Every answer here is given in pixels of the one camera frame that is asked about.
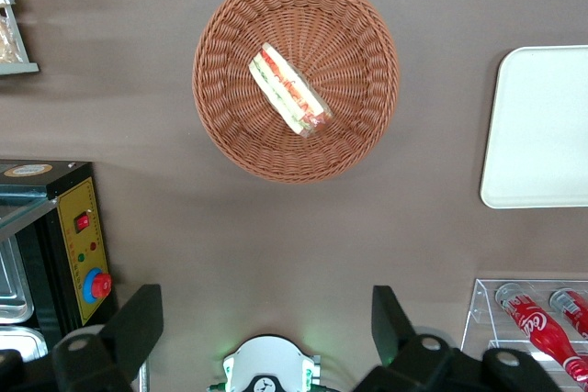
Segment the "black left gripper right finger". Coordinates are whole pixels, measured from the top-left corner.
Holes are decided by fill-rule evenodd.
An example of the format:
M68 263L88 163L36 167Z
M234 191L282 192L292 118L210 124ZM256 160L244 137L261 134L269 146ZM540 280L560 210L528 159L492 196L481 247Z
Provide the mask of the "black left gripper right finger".
M515 349L486 351L480 360L430 333L418 333L389 286L374 286L371 333L381 364L356 391L558 391L530 355Z

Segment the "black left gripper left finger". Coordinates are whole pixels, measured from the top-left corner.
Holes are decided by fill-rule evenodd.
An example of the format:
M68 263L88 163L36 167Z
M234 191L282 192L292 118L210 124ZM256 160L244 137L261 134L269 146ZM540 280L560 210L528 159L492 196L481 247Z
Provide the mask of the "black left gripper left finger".
M3 391L131 391L164 332L162 288L141 286L99 330L68 334L39 359L1 352Z

